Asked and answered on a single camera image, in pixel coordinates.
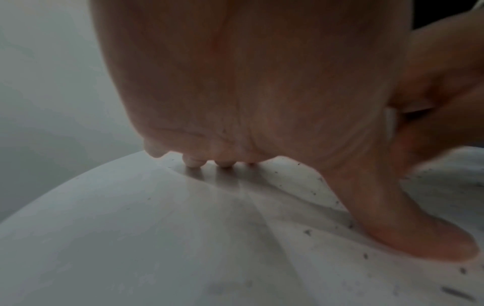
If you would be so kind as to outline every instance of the blurred hand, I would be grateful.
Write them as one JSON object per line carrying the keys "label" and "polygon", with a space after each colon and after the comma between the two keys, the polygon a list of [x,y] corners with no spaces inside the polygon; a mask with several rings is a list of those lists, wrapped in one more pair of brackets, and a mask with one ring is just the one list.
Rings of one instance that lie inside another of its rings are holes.
{"label": "blurred hand", "polygon": [[432,108],[399,127],[391,148],[399,175],[452,148],[484,140],[484,10],[414,31],[391,103],[400,110]]}
{"label": "blurred hand", "polygon": [[401,190],[383,108],[410,1],[96,0],[105,60],[146,151],[188,166],[287,156],[319,171],[374,238],[410,254],[473,257],[458,227]]}

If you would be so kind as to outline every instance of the plain background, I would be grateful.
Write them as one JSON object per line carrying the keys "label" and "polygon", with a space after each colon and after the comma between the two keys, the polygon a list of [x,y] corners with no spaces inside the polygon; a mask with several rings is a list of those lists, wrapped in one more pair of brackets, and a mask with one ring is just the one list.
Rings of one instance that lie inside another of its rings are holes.
{"label": "plain background", "polygon": [[142,149],[86,2],[67,1],[0,1],[0,222],[64,181]]}

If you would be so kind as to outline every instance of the dark spot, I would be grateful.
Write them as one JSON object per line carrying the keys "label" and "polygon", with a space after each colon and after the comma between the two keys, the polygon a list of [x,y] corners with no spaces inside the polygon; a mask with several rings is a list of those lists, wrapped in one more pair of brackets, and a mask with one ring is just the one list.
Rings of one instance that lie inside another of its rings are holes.
{"label": "dark spot", "polygon": [[395,285],[393,287],[393,296],[398,296],[400,294],[400,286],[399,285]]}
{"label": "dark spot", "polygon": [[467,294],[465,292],[462,292],[460,290],[457,290],[457,289],[454,289],[454,288],[451,288],[451,287],[446,287],[446,286],[440,287],[440,290],[442,290],[442,292],[444,292],[444,293],[447,293],[447,294],[450,294],[450,295],[453,295],[453,296],[456,296],[456,297],[460,297],[460,298],[466,299],[466,300],[471,301],[471,302],[475,302],[475,297],[473,297],[472,295]]}

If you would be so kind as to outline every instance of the tabletop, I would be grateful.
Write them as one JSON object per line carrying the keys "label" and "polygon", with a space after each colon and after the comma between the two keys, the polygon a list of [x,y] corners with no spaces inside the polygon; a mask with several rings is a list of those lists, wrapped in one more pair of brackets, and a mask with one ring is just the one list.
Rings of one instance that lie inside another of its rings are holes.
{"label": "tabletop", "polygon": [[[484,248],[484,150],[403,180]],[[287,158],[188,169],[144,152],[53,189],[0,224],[0,305],[484,305],[484,257],[425,261],[368,238]]]}

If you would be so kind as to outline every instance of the finger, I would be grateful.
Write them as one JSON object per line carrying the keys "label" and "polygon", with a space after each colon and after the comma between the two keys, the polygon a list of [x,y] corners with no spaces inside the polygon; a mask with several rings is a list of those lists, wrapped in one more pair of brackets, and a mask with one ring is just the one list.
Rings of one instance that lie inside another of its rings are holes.
{"label": "finger", "polygon": [[230,168],[235,165],[235,161],[215,161],[215,163],[221,168]]}
{"label": "finger", "polygon": [[153,158],[160,158],[169,152],[169,150],[166,150],[160,145],[154,144],[153,142],[150,142],[146,139],[143,141],[143,147],[146,153],[148,153],[148,155],[150,155]]}
{"label": "finger", "polygon": [[206,160],[196,159],[186,154],[183,155],[182,159],[188,168],[200,168],[207,163]]}
{"label": "finger", "polygon": [[401,190],[382,133],[366,151],[322,175],[376,240],[427,259],[462,261],[477,255],[478,247],[468,233],[425,213]]}
{"label": "finger", "polygon": [[448,150],[484,140],[484,82],[398,130],[391,160],[398,175]]}

